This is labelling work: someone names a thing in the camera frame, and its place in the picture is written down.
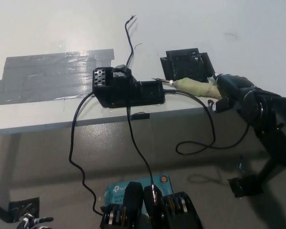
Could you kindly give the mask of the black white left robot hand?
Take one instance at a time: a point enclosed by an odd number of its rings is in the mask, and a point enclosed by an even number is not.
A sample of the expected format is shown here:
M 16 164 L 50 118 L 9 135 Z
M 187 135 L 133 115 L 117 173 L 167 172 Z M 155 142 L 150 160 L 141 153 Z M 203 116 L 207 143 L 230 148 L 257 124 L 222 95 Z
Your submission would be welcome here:
M 32 214 L 27 213 L 19 222 L 16 229 L 51 229 L 51 227 L 41 225 L 42 223 L 52 222 L 53 217 L 36 218 Z

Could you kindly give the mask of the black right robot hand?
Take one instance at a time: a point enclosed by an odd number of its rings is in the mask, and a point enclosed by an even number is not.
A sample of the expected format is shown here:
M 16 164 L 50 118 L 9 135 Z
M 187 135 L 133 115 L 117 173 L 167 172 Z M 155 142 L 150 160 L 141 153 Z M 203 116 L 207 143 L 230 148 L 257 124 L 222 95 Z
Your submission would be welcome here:
M 217 102 L 208 100 L 209 108 L 217 113 L 232 109 L 236 103 L 243 100 L 246 94 L 257 87 L 246 77 L 231 74 L 214 75 L 221 99 Z

